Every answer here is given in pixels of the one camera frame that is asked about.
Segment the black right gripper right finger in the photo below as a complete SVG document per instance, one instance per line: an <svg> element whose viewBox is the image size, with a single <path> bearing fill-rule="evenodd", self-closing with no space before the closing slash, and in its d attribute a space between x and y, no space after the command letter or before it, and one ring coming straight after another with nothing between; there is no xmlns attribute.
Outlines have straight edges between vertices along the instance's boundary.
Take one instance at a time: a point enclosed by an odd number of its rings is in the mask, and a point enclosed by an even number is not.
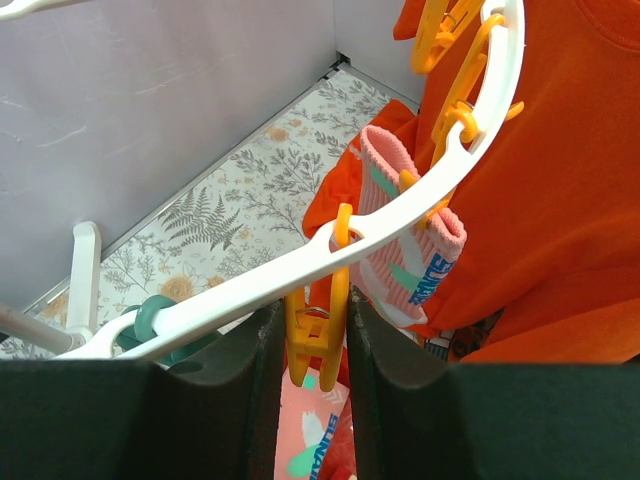
<svg viewBox="0 0 640 480"><path fill-rule="evenodd" d="M636 365L448 364L358 289L347 317L361 479L635 479Z"/></svg>

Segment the pink green sock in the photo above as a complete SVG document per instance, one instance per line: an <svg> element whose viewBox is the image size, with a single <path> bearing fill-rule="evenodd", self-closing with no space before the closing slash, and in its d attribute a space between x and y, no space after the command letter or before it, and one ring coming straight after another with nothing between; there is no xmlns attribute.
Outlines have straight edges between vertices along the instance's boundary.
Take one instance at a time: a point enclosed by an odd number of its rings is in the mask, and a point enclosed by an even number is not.
<svg viewBox="0 0 640 480"><path fill-rule="evenodd" d="M369 125L360 134L358 212L373 213L410 188L420 174L391 132ZM351 267L352 282L397 328L426 324L423 305L455 266L467 240L464 224L444 207Z"/></svg>
<svg viewBox="0 0 640 480"><path fill-rule="evenodd" d="M282 376L279 424L276 440L275 479L354 479L354 469L339 463L326 473L331 441L338 431L340 414L349 389L337 383L329 392L320 389L319 372L309 369L300 386L290 374Z"/></svg>

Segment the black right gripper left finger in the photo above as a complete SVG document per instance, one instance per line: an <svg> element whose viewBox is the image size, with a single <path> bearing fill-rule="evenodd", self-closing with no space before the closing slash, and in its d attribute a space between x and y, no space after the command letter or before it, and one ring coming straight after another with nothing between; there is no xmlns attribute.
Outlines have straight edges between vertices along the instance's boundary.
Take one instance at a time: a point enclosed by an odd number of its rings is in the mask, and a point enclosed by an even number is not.
<svg viewBox="0 0 640 480"><path fill-rule="evenodd" d="M3 362L2 477L272 478L284 330L276 301L170 369Z"/></svg>

